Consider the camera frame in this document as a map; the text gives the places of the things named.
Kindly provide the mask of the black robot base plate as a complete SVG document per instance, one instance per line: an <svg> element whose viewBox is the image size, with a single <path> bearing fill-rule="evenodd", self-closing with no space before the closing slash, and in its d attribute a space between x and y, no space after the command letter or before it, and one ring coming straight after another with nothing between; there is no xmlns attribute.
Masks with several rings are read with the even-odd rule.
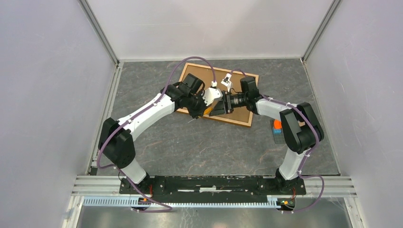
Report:
<svg viewBox="0 0 403 228"><path fill-rule="evenodd" d="M137 187L161 203L263 203L267 196L307 193L301 178L272 176L154 176Z"/></svg>

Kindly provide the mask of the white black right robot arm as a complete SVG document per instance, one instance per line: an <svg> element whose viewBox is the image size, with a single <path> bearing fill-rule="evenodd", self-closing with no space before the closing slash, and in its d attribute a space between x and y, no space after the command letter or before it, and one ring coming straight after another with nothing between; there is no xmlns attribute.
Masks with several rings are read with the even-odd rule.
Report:
<svg viewBox="0 0 403 228"><path fill-rule="evenodd" d="M280 121L288 150L276 171L274 186L277 192L286 194L293 189L293 180L301 176L302 166L311 151L324 138L318 118L309 103L285 103L261 94L254 77L241 78L241 91L233 94L230 78L231 74L227 74L221 81L227 89L222 91L209 115L231 114L235 108L246 107L254 114Z"/></svg>

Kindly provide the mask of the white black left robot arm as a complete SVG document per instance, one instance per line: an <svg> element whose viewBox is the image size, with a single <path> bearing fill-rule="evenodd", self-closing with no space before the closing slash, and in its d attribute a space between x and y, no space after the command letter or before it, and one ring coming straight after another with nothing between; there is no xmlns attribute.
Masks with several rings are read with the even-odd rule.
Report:
<svg viewBox="0 0 403 228"><path fill-rule="evenodd" d="M135 140L150 126L172 114L179 108L186 108L193 118L203 115L207 108L202 98L205 83L192 74L182 82L164 87L147 104L133 113L115 120L107 118L102 125L98 143L99 155L104 155L112 166L121 170L137 193L149 189L147 172L136 160Z"/></svg>

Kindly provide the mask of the orange handled screwdriver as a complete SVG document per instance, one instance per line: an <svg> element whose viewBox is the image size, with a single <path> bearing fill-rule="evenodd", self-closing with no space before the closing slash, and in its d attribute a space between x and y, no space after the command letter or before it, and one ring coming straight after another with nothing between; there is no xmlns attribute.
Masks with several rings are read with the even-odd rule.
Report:
<svg viewBox="0 0 403 228"><path fill-rule="evenodd" d="M202 107L195 109L187 109L189 116L192 117L193 120L202 118L205 115L208 115L212 111L212 107Z"/></svg>

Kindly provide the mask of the wooden picture frame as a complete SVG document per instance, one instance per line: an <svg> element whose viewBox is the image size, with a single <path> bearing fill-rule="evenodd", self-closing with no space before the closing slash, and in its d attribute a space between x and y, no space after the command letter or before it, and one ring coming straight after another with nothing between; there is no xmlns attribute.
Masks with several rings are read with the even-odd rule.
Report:
<svg viewBox="0 0 403 228"><path fill-rule="evenodd" d="M216 75L216 88L209 89L213 81L213 72L210 66L205 66L201 64L186 63L179 81L184 81L188 74L192 74L202 80L205 83L204 90L208 101L211 101L210 107L204 111L203 118L210 119L214 121L219 121L227 124L234 124L243 127L251 127L253 113L248 111L246 107L236 107L229 114L220 114L213 116L213 108L218 106L218 102L225 97L226 93L236 93L241 91L240 80L244 76L250 76L255 78L256 84L259 82L259 75L245 73L243 74L240 70L229 70L224 68L214 68L214 73Z"/></svg>

